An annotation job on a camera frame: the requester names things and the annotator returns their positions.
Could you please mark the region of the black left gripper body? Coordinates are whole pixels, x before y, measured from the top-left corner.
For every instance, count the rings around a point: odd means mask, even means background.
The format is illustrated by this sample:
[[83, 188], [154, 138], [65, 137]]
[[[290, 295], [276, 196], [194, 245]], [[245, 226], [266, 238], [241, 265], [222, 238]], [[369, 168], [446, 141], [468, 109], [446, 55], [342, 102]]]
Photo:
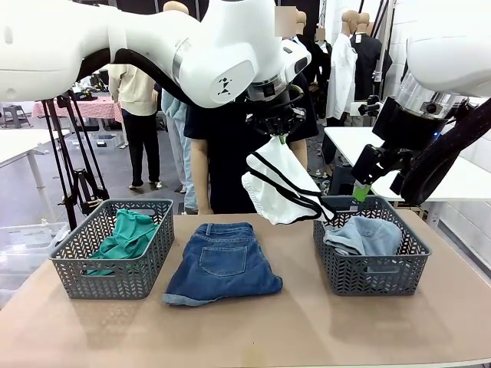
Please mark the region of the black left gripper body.
[[303, 98], [299, 94], [290, 98], [282, 94], [278, 101], [271, 100], [260, 105], [254, 113], [247, 115], [247, 125], [262, 135], [288, 135], [295, 132], [306, 121], [306, 109], [296, 104]]

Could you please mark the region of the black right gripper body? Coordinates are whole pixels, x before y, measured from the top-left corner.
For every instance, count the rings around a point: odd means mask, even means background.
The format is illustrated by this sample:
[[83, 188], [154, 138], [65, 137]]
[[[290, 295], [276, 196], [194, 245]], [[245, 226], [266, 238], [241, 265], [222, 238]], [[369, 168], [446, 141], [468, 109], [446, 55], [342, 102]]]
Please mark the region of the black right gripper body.
[[383, 148], [422, 151], [437, 138], [445, 125], [444, 119], [415, 115], [393, 97], [388, 97], [372, 133], [383, 140]]

